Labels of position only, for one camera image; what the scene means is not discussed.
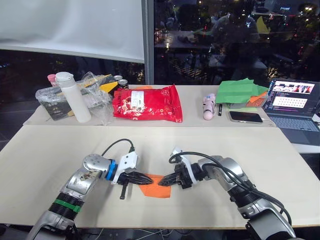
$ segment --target blue ring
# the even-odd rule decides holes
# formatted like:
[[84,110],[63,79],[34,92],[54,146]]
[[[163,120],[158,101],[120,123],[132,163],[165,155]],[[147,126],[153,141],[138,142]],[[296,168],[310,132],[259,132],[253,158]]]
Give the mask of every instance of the blue ring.
[[109,167],[109,172],[108,172],[108,174],[107,174],[106,177],[105,177],[106,180],[110,180],[111,175],[112,175],[112,172],[113,172],[114,169],[115,169],[115,166],[116,166],[116,161],[115,161],[115,160],[112,160],[112,161],[111,161],[111,164],[110,164],[110,167]]

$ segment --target white water bottle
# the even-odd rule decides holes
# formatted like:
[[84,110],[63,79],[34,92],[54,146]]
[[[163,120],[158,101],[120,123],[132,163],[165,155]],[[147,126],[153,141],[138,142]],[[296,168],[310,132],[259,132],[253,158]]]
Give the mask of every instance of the white water bottle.
[[65,95],[78,122],[88,122],[91,119],[91,114],[75,82],[74,76],[69,72],[61,71],[55,75],[55,81]]

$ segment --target orange paper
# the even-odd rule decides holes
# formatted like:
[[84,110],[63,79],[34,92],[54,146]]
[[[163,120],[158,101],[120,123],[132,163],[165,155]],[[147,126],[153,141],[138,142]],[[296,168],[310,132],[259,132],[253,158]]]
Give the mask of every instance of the orange paper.
[[252,96],[252,97],[250,97],[249,102],[253,103],[253,102],[257,101],[259,98],[264,97],[266,94],[267,94],[267,92],[265,91],[265,92],[261,93],[259,96]]
[[146,174],[149,178],[153,180],[152,184],[149,185],[139,185],[141,191],[146,197],[154,197],[166,199],[170,198],[171,195],[171,186],[159,186],[158,183],[164,176]]

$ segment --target floor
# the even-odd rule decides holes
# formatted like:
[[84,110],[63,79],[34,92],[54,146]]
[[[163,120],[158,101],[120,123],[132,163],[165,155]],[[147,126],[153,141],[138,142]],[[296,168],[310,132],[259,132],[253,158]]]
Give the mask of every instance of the floor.
[[[23,123],[39,106],[38,101],[0,103],[0,150],[22,127]],[[320,179],[320,154],[302,154],[314,174]],[[21,226],[0,225],[0,240],[22,240],[26,238],[29,228]],[[81,230],[83,240],[96,240],[100,229]],[[162,236],[159,229],[104,229],[99,240],[248,240],[244,230],[164,230]],[[320,239],[320,227],[297,228],[297,237],[305,240]]]

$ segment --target window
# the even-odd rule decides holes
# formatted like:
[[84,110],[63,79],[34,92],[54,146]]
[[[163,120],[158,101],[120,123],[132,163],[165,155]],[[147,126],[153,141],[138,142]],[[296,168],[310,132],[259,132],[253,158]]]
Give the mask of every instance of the window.
[[87,72],[122,75],[129,84],[145,83],[145,65],[92,57],[0,50],[0,103],[35,100],[38,89],[51,87],[47,75],[69,72],[76,81]]
[[154,83],[319,81],[317,0],[155,0]]

